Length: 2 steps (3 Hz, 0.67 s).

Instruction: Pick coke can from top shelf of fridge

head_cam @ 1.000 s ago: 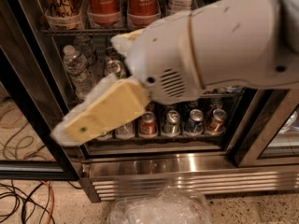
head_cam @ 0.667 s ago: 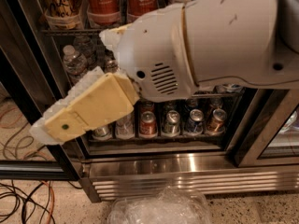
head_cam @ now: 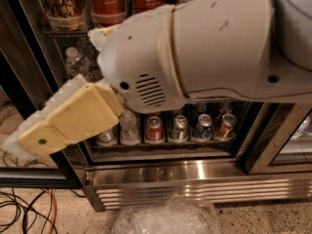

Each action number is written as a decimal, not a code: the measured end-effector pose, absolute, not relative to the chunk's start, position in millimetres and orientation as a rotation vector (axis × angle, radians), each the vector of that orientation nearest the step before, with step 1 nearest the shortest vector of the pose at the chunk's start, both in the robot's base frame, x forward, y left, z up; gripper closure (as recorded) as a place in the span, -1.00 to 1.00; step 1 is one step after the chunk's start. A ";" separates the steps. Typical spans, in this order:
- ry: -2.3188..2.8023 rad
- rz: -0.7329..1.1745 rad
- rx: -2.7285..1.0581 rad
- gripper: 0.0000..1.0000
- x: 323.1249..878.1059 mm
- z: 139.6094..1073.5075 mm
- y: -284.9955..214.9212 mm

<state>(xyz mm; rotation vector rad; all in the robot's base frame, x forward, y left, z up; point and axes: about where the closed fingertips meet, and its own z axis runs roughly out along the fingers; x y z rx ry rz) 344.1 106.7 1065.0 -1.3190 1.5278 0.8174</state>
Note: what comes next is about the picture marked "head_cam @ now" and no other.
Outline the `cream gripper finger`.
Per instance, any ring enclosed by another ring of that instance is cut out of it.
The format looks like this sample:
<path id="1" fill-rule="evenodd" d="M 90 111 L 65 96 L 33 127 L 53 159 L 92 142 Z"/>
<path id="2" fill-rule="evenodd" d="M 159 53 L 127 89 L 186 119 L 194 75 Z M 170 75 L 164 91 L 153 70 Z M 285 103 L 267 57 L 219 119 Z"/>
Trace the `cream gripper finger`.
<path id="1" fill-rule="evenodd" d="M 124 110 L 104 79 L 89 83 L 77 75 L 24 120 L 3 148 L 22 158 L 48 156 L 113 128 Z"/>

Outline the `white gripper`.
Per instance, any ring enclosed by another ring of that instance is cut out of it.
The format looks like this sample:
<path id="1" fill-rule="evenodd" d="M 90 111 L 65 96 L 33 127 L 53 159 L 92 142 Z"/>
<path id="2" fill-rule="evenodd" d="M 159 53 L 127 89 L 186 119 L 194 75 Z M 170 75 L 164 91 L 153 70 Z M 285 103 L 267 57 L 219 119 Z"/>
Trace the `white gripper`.
<path id="1" fill-rule="evenodd" d="M 176 74 L 173 15 L 174 7 L 165 5 L 87 33 L 103 76 L 138 113 L 177 110 L 187 102 Z"/>

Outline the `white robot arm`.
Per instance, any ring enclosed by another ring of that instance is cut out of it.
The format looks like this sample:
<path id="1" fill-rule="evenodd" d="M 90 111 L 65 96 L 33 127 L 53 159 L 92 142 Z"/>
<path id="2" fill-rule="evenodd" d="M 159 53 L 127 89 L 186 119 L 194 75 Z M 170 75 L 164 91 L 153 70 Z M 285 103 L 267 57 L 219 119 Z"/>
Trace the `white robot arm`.
<path id="1" fill-rule="evenodd" d="M 4 141 L 38 158 L 94 137 L 131 109 L 149 114 L 212 97 L 308 103 L 311 0 L 193 0 L 88 33 L 102 79 L 68 80 Z"/>

